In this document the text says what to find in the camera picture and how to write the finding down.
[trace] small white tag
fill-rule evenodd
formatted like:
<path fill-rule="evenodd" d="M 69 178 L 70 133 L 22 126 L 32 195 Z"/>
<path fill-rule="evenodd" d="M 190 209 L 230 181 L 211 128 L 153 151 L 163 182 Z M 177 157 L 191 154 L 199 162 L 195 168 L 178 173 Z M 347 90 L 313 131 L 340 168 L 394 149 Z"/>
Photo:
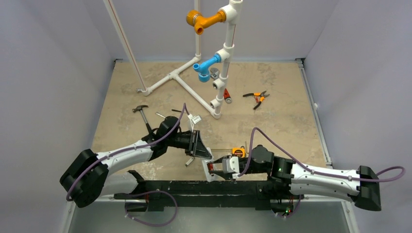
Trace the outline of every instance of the small white tag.
<path fill-rule="evenodd" d="M 194 124 L 197 124 L 199 121 L 201 121 L 202 120 L 202 118 L 199 116 L 199 115 L 197 115 L 197 116 L 194 116 L 192 119 L 190 119 Z"/>

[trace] white pvc pipe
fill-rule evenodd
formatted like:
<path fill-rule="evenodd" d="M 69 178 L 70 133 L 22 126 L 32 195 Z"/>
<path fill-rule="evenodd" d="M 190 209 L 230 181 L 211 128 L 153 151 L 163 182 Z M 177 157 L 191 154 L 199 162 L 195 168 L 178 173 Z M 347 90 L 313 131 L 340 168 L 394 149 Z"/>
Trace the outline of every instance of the white pvc pipe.
<path fill-rule="evenodd" d="M 224 41 L 227 47 L 233 46 L 233 39 L 235 38 L 235 28 L 236 24 L 227 24 L 226 40 Z"/>
<path fill-rule="evenodd" d="M 176 70 L 172 71 L 171 73 L 174 73 L 176 71 L 176 74 L 180 74 L 181 72 L 183 72 L 183 70 L 189 68 L 190 66 L 192 66 L 193 64 L 195 64 L 198 61 L 200 61 L 200 58 L 194 57 L 194 58 L 192 58 L 192 60 L 186 62 L 183 66 L 177 68 Z"/>
<path fill-rule="evenodd" d="M 210 113 L 213 113 L 213 108 L 200 97 L 189 85 L 185 83 L 178 75 L 173 74 L 173 79 L 175 79 L 180 85 L 186 89 L 203 107 L 205 107 Z"/>
<path fill-rule="evenodd" d="M 194 9 L 200 12 L 200 0 L 194 0 Z M 200 35 L 196 34 L 196 56 L 200 59 Z"/>
<path fill-rule="evenodd" d="M 236 0 L 230 0 L 230 1 L 229 1 L 229 4 L 231 4 L 231 1 L 233 1 L 233 2 L 239 2 L 239 3 L 241 4 L 241 1 L 236 1 Z M 228 76 L 227 76 L 227 73 L 229 72 L 230 60 L 232 60 L 232 56 L 233 56 L 233 50 L 234 50 L 234 48 L 233 48 L 233 41 L 234 41 L 234 38 L 235 38 L 235 29 L 236 29 L 236 23 L 231 23 L 231 22 L 229 22 L 229 23 L 227 24 L 226 39 L 225 39 L 224 45 L 225 45 L 226 47 L 230 47 L 231 50 L 230 50 L 230 58 L 229 58 L 229 59 L 226 59 L 226 60 L 223 62 L 223 67 L 222 67 L 221 76 L 222 76 L 223 78 L 225 78 L 225 79 L 228 77 Z M 221 102 L 221 100 L 223 99 L 224 89 L 226 88 L 226 86 L 227 86 L 227 79 L 225 80 L 225 85 L 224 85 L 224 87 L 222 87 L 222 88 L 219 89 L 218 95 L 216 96 L 216 100 L 217 100 L 217 101 Z M 217 107 L 215 108 L 215 112 L 214 112 L 214 114 L 213 114 L 215 118 L 219 118 L 219 117 L 220 117 L 221 107 L 222 107 L 222 104 L 220 104 L 219 106 L 217 106 Z"/>
<path fill-rule="evenodd" d="M 112 19 L 112 23 L 115 26 L 117 35 L 119 36 L 119 39 L 121 41 L 121 44 L 123 45 L 123 49 L 126 52 L 127 57 L 129 58 L 129 61 L 132 64 L 133 70 L 139 77 L 139 84 L 140 87 L 142 88 L 142 92 L 145 93 L 147 91 L 146 86 L 144 85 L 144 81 L 142 79 L 141 72 L 139 70 L 139 67 L 137 66 L 137 62 L 135 59 L 135 56 L 133 55 L 132 49 L 130 47 L 129 41 L 127 40 L 126 33 L 124 32 L 123 27 L 121 26 L 119 16 L 116 12 L 115 6 L 112 3 L 112 0 L 103 0 L 106 9 L 110 15 L 110 18 Z"/>
<path fill-rule="evenodd" d="M 163 79 L 161 79 L 160 81 L 156 82 L 155 84 L 153 84 L 151 87 L 149 87 L 149 92 L 152 93 L 155 89 L 157 89 L 158 87 L 160 87 L 162 84 L 164 84 L 165 82 L 169 81 L 171 79 L 171 77 L 169 75 L 167 75 L 166 77 L 164 77 Z"/>

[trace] gray wall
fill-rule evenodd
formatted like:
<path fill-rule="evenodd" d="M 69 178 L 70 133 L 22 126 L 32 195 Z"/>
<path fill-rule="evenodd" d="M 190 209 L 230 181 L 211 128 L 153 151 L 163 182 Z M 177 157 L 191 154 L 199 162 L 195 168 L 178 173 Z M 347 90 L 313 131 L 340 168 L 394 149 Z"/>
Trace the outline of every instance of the gray wall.
<path fill-rule="evenodd" d="M 81 0 L 6 0 L 0 17 L 0 232 L 56 233 L 112 58 Z"/>
<path fill-rule="evenodd" d="M 235 60 L 290 60 L 306 57 L 338 0 L 245 0 L 236 27 Z M 85 1 L 110 54 L 126 59 L 103 0 Z M 195 53 L 194 30 L 186 23 L 193 0 L 113 0 L 138 60 L 187 60 Z M 215 14 L 228 0 L 202 0 L 204 16 Z M 202 35 L 202 57 L 223 46 L 225 24 Z"/>
<path fill-rule="evenodd" d="M 365 233 L 412 232 L 411 16 L 410 0 L 341 0 L 305 61 L 333 165 L 408 169 L 381 183 L 382 212 L 356 209 Z"/>

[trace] pvc tee joint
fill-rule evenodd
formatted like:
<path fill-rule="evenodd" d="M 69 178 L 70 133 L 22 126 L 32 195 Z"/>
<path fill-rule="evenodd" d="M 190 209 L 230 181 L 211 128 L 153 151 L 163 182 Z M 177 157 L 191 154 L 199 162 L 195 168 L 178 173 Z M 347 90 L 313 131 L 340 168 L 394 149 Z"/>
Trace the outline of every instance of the pvc tee joint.
<path fill-rule="evenodd" d="M 194 64 L 193 69 L 199 73 L 199 80 L 203 83 L 206 83 L 210 79 L 209 67 L 221 61 L 221 57 L 218 54 L 215 54 L 212 58 L 200 65 L 198 63 Z"/>

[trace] orange handled pliers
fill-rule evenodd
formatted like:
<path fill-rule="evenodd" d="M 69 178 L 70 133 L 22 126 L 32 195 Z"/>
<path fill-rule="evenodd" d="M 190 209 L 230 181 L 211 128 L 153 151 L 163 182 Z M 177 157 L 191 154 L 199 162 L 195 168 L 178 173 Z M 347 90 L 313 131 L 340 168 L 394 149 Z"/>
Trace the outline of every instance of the orange handled pliers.
<path fill-rule="evenodd" d="M 265 95 L 265 93 L 266 91 L 261 92 L 261 93 L 248 93 L 248 94 L 244 94 L 243 97 L 246 97 L 246 96 L 260 97 L 259 103 L 253 108 L 255 110 L 260 106 L 260 104 L 262 104 L 262 101 L 265 99 L 265 97 L 268 97 L 270 95 L 270 94 Z"/>

